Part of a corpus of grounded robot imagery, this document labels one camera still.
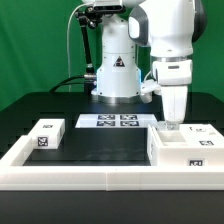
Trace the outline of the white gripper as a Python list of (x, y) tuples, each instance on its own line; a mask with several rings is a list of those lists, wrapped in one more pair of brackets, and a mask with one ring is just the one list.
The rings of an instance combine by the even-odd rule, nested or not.
[(167, 130), (179, 130), (179, 123), (185, 119), (187, 86), (166, 86), (161, 88), (162, 105)]

